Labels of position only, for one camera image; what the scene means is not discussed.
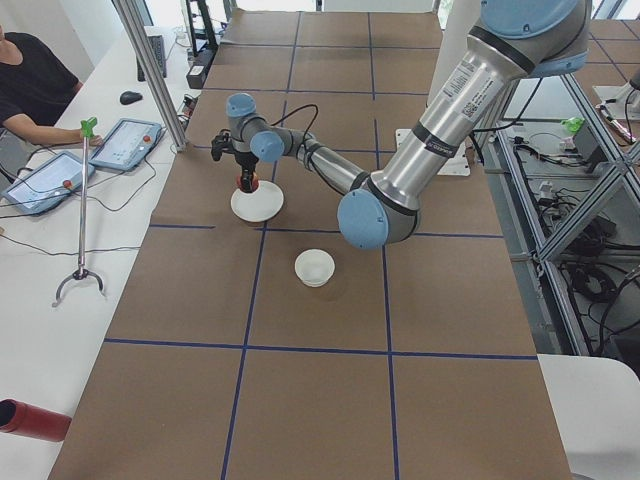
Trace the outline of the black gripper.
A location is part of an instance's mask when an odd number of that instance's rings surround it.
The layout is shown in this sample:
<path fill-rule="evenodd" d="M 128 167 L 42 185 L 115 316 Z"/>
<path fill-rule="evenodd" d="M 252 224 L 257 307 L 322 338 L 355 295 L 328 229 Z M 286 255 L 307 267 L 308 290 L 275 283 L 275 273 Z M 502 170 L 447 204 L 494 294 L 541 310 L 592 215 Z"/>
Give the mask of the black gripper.
<path fill-rule="evenodd" d="M 236 162 L 240 165 L 242 174 L 239 176 L 240 190 L 254 190 L 254 173 L 257 164 L 257 157 L 251 152 L 238 152 Z"/>

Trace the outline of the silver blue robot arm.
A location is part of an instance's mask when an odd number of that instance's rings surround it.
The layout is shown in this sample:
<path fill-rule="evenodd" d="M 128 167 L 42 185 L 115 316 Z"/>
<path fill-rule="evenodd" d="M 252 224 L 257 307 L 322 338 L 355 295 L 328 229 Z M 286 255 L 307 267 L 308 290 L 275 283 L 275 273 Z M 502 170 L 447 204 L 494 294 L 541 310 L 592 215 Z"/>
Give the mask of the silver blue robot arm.
<path fill-rule="evenodd" d="M 228 126 L 212 140 L 212 157 L 235 157 L 245 193 L 254 190 L 258 162 L 294 157 L 341 194 L 338 225 L 352 246 L 401 242 L 419 225 L 425 187 L 507 86 L 585 64 L 591 11 L 588 1 L 481 2 L 465 54 L 381 170 L 368 173 L 308 132 L 268 124 L 245 93 L 227 99 Z"/>

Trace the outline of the person's hand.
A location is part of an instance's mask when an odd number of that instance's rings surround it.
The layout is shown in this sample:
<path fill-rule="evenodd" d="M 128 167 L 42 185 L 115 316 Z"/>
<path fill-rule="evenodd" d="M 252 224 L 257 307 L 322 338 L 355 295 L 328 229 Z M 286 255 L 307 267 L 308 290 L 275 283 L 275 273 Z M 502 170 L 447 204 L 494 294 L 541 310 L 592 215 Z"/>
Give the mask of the person's hand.
<path fill-rule="evenodd" d="M 83 142 L 84 139 L 85 139 L 84 133 L 80 132 L 80 142 Z M 91 147 L 98 147 L 103 144 L 104 140 L 100 135 L 92 135 L 88 137 L 88 142 Z"/>

